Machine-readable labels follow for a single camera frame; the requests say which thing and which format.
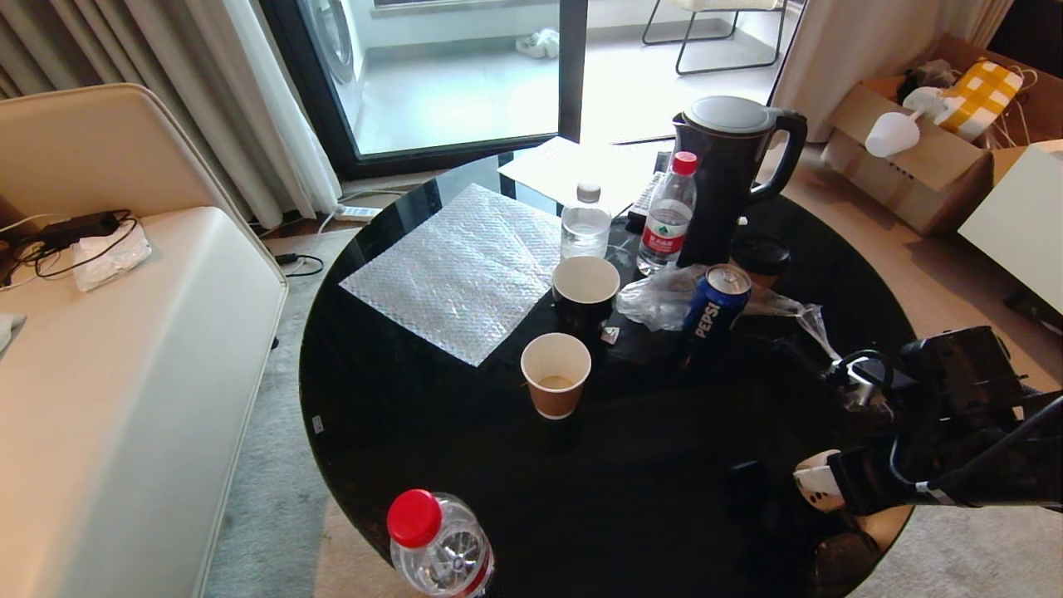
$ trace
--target pepsi can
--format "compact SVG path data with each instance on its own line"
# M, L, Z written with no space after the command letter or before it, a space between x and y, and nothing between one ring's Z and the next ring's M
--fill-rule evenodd
M682 330L693 352L711 352L723 344L735 320L749 302L753 283L742 268L719 263L697 280Z

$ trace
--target curtain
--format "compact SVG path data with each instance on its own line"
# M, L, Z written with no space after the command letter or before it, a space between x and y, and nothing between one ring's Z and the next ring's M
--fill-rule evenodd
M339 181L251 0L3 0L0 99L102 83L148 87L240 213L331 212Z
M772 105L804 114L808 140L826 141L827 119L858 81L901 72L945 32L988 42L1003 4L1010 0L809 0Z

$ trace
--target yellow checkered cloth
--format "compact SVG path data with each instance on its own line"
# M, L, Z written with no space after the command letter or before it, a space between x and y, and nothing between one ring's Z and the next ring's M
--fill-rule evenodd
M1003 114L1022 86L1022 74L994 62L979 61L943 93L950 109L938 125L974 140Z

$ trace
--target red bottle cap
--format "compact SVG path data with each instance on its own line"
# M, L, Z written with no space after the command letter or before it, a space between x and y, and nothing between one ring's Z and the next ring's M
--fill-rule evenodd
M672 156L672 170L684 176L693 175L697 170L697 156L689 151L677 151Z
M432 542L442 524L443 510L428 491L406 491L388 509L388 533L406 548L421 548Z

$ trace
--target bubble wrap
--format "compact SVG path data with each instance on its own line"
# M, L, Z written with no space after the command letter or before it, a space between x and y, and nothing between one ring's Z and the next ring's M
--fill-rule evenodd
M340 286L478 366L550 289L560 237L560 218L472 184Z

